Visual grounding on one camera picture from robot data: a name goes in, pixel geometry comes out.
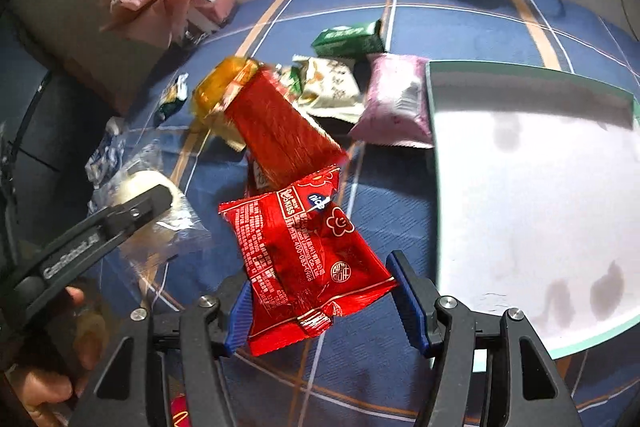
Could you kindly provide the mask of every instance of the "clear plastic bag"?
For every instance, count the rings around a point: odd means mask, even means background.
[[[162,154],[157,142],[145,145],[92,198],[95,208],[104,208],[125,203],[158,184],[171,191],[174,197],[171,208],[120,245],[125,259],[145,269],[211,246],[209,231],[185,195],[162,174]]]

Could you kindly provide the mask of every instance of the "blue gripper pad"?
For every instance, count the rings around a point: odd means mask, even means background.
[[[238,347],[246,344],[249,329],[254,321],[254,305],[251,283],[246,281],[240,295],[229,313],[228,333],[226,334],[226,355],[231,357]]]
[[[386,258],[386,269],[398,282],[398,286],[391,290],[391,295],[396,303],[396,309],[398,309],[409,344],[425,357],[430,344],[426,333],[424,313],[393,253],[390,253]]]

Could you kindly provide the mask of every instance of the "green box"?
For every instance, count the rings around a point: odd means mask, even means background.
[[[384,53],[380,38],[382,20],[323,30],[311,43],[318,57],[359,58],[369,53]]]

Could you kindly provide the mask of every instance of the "flower smiley graphic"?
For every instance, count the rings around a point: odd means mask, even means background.
[[[326,225],[334,232],[335,237],[342,237],[345,233],[355,230],[353,223],[347,219],[339,206],[334,206],[331,216],[326,218]]]

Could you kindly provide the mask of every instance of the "blue tablecloth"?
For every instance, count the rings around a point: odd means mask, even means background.
[[[129,115],[127,153],[153,137],[164,172],[177,184],[214,238],[212,251],[178,257],[148,280],[155,311],[181,309],[241,267],[218,204],[241,197],[242,153],[192,132],[186,105],[158,131],[150,126],[161,91],[177,71],[191,89],[227,55],[290,63],[313,54],[310,43],[331,26],[384,21],[388,49],[431,59],[515,62],[575,72],[633,92],[640,99],[640,44],[596,14],[562,0],[254,0],[232,24],[188,56],[171,48],[157,64]],[[366,64],[356,76],[366,78]],[[353,144],[344,172],[343,209],[384,259],[404,253],[421,275],[435,276],[436,184],[424,151]],[[117,253],[96,267],[103,294],[123,316],[141,300],[135,275]],[[585,426],[610,425],[640,380],[638,327],[559,362]],[[432,382],[429,364],[409,347],[390,296],[338,318],[319,339],[254,359],[240,351],[225,361],[240,425],[383,426],[412,423]],[[483,376],[475,375],[468,423],[477,424]]]

